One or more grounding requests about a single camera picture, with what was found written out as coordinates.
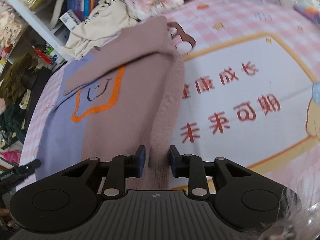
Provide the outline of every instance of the dark green fabric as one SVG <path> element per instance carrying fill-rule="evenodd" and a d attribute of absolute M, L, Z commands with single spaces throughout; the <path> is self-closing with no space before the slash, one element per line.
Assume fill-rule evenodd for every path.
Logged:
<path fill-rule="evenodd" d="M 13 132 L 16 132 L 18 140 L 23 144 L 26 138 L 25 132 L 22 131 L 21 125 L 25 118 L 25 110 L 19 106 L 19 101 L 9 106 L 0 114 L 0 130 L 8 136 L 8 141 L 12 139 Z"/>
<path fill-rule="evenodd" d="M 4 75 L 0 86 L 0 98 L 4 99 L 6 107 L 16 103 L 17 99 L 25 93 L 26 89 L 21 83 L 21 73 L 31 66 L 31 62 L 32 57 L 27 53 L 17 59 Z"/>

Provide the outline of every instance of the yellow border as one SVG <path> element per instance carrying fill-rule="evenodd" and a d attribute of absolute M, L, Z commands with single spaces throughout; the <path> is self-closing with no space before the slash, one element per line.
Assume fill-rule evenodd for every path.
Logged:
<path fill-rule="evenodd" d="M 120 92 L 120 86 L 121 86 L 121 82 L 122 82 L 122 76 L 123 76 L 123 73 L 124 73 L 124 68 L 125 68 L 124 66 L 121 66 L 119 68 L 119 71 L 118 71 L 117 76 L 116 76 L 115 84 L 113 85 L 113 89 L 112 89 L 112 93 L 111 93 L 111 97 L 109 99 L 109 102 L 106 103 L 105 105 L 102 105 L 102 106 L 93 106 L 93 107 L 87 109 L 80 116 L 76 116 L 76 113 L 77 113 L 77 111 L 79 109 L 80 94 L 81 94 L 81 90 L 82 89 L 79 89 L 77 91 L 77 93 L 76 93 L 76 107 L 75 107 L 75 109 L 73 111 L 73 114 L 71 116 L 71 120 L 73 122 L 80 122 L 87 115 L 105 111 L 105 110 L 113 107 L 116 104 L 116 102 L 118 101 L 118 96 L 119 96 L 119 92 Z"/>
<path fill-rule="evenodd" d="M 241 44 L 246 41 L 252 41 L 252 40 L 255 40 L 261 37 L 266 37 L 266 36 L 273 38 L 297 62 L 297 64 L 302 68 L 302 70 L 308 76 L 311 82 L 317 82 L 316 77 L 313 75 L 310 69 L 303 63 L 303 61 L 298 57 L 298 55 L 295 54 L 295 52 L 292 49 L 290 49 L 279 37 L 268 32 L 260 32 L 260 33 L 256 33 L 248 36 L 242 36 L 232 41 L 223 42 L 223 43 L 211 46 L 210 48 L 202 49 L 200 51 L 187 54 L 184 56 L 184 60 L 188 61 L 193 58 L 210 53 L 212 51 L 217 51 L 219 49 L 224 49 L 236 44 Z M 247 168 L 257 173 L 265 174 L 267 172 L 275 170 L 276 168 L 281 167 L 283 163 L 287 163 L 288 161 L 298 157 L 302 153 L 312 149 L 317 143 L 319 143 L 319 140 L 317 138 L 308 136 L 303 140 L 301 140 L 300 142 L 296 143 L 295 145 L 292 145 L 291 147 L 285 149 L 284 151 L 274 154 L 271 157 L 268 157 L 257 163 L 251 164 Z M 208 184 L 210 189 L 212 188 L 214 189 L 213 182 L 211 179 L 208 180 Z M 173 189 L 187 189 L 187 188 L 188 186 L 185 185 L 181 187 L 175 187 Z"/>

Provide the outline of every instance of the qr code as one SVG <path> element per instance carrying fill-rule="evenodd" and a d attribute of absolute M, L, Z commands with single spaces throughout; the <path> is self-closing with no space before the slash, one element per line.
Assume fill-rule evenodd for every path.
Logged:
<path fill-rule="evenodd" d="M 65 15 L 65 16 L 62 16 L 61 17 L 61 20 L 66 23 L 68 20 L 69 20 L 69 16 L 68 15 Z"/>

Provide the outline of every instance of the finger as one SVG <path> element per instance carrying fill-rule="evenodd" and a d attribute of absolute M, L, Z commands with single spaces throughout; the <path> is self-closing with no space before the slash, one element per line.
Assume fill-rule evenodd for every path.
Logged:
<path fill-rule="evenodd" d="M 9 210 L 6 208 L 0 208 L 0 216 L 7 216 L 9 215 Z"/>
<path fill-rule="evenodd" d="M 10 220 L 10 221 L 7 223 L 7 226 L 10 227 L 10 228 L 13 228 L 13 227 L 14 227 L 14 222 L 13 222 L 13 220 Z"/>

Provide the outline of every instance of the silver screw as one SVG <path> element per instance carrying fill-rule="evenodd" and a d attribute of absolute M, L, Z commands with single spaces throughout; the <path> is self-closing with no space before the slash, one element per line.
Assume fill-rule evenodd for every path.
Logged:
<path fill-rule="evenodd" d="M 207 190 L 205 190 L 204 188 L 201 188 L 201 187 L 197 187 L 197 188 L 194 188 L 191 193 L 195 196 L 204 196 L 206 195 L 208 192 Z"/>
<path fill-rule="evenodd" d="M 120 192 L 116 188 L 107 188 L 103 193 L 106 196 L 114 197 L 117 196 Z"/>

